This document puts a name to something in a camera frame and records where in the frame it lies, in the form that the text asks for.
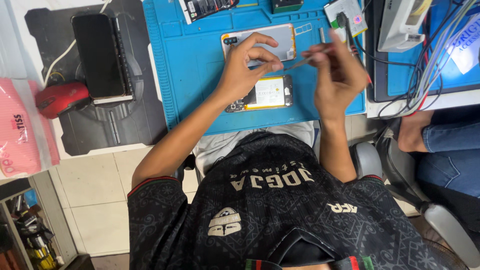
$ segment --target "phone screen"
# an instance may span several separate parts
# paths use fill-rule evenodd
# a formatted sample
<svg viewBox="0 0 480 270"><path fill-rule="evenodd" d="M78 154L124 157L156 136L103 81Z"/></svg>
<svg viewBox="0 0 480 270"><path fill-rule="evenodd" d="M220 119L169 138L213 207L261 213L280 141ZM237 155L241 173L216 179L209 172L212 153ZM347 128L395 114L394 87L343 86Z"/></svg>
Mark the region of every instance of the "phone screen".
<svg viewBox="0 0 480 270"><path fill-rule="evenodd" d="M111 20L105 14L75 16L72 26L90 96L125 95Z"/></svg>

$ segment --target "jersey sleeve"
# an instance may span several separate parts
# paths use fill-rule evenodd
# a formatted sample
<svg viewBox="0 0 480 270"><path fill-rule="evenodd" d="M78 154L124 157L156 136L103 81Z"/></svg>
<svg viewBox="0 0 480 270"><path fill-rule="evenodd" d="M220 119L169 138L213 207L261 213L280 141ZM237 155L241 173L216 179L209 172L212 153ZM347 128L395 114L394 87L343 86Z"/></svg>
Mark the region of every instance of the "jersey sleeve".
<svg viewBox="0 0 480 270"><path fill-rule="evenodd" d="M187 211L187 197L173 177L147 179L128 194L130 269L166 267Z"/></svg>

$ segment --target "plastic bag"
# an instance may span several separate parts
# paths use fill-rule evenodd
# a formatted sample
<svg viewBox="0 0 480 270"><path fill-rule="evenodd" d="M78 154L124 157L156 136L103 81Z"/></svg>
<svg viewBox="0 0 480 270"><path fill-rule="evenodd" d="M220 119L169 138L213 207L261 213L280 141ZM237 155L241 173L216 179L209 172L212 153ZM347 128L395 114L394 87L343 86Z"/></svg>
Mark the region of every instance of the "plastic bag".
<svg viewBox="0 0 480 270"><path fill-rule="evenodd" d="M49 121L38 113L35 82L0 78L0 179L27 177L59 163Z"/></svg>

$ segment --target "blue silicone repair mat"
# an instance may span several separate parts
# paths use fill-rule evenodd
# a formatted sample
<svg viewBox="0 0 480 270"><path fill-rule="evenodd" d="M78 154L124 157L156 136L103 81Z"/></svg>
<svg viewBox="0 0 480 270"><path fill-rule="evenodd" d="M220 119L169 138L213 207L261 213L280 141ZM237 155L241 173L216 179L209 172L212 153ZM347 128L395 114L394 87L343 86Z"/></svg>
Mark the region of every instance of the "blue silicone repair mat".
<svg viewBox="0 0 480 270"><path fill-rule="evenodd" d="M445 17L445 13L448 8L448 1L441 1L440 4L432 7L432 22L431 22L431 33L433 33L438 25L441 23ZM460 22L457 31L461 29L469 20L470 17L463 18ZM433 41L432 45L435 46L436 40L440 36L440 33L437 35L437 38ZM394 62L408 62L416 63L419 57L419 54L422 50L421 45L417 45L414 48L402 52L402 53L388 53L388 60ZM388 65L388 95L396 96L404 94L407 92L408 85L410 83L410 77L413 72L413 67L405 67L398 65ZM442 70L442 77L444 81L444 89L451 87L460 87L460 86L470 86L480 84L480 67L476 65L469 72L462 74L453 60L450 60L444 69ZM435 91L440 88L440 78L438 78L435 83L430 88L430 91Z"/></svg>
<svg viewBox="0 0 480 270"><path fill-rule="evenodd" d="M283 62L288 68L302 59L301 51L320 43L320 27L329 41L330 25L323 12L327 3L327 0L306 0L299 11L271 14L270 0L240 0L239 5L249 6L218 12L187 25L178 0L145 0L145 18L168 129L185 119L215 89L225 64L222 34L286 23L294 27L311 24L311 31L295 37L297 58ZM303 65L268 75L282 74L292 76L292 107L222 112L205 135L319 119L313 105L316 69ZM346 114L364 111L365 94L361 93Z"/></svg>

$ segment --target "left hand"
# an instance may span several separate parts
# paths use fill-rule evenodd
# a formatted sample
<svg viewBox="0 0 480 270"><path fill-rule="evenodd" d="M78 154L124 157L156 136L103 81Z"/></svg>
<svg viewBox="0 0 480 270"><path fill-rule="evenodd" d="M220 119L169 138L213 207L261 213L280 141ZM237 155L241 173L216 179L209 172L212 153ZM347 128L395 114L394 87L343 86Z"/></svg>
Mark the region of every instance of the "left hand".
<svg viewBox="0 0 480 270"><path fill-rule="evenodd" d="M272 37L253 33L230 50L220 82L212 94L225 105L244 98L265 74L283 69L280 59L263 47L254 47L257 43L278 46ZM250 70L247 63L252 59L266 63Z"/></svg>

